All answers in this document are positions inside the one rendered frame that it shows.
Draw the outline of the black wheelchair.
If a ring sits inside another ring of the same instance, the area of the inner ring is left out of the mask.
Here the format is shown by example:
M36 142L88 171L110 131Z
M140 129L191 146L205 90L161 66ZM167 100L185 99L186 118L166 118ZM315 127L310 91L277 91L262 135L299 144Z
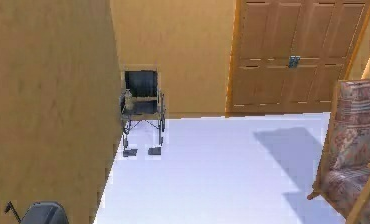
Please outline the black wheelchair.
M138 150L129 147L128 136L141 122L158 131L158 145L148 149L149 155L160 155L166 128L165 94L159 88L157 70L125 70L125 89L119 97L122 131L122 155L136 156Z

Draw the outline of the brown panelled wooden door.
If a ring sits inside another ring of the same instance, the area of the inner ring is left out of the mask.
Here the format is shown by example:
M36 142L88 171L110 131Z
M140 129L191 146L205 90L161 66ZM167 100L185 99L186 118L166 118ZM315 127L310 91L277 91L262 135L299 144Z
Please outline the brown panelled wooden door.
M369 20L370 0L236 0L226 114L329 111Z

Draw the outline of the dark grey rounded object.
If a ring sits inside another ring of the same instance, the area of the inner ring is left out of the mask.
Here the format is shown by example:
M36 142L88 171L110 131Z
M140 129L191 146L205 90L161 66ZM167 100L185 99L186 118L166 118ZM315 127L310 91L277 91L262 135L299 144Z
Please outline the dark grey rounded object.
M4 213L11 211L18 224L69 224L65 209L56 201L40 201L31 204L20 217L13 203L9 201Z

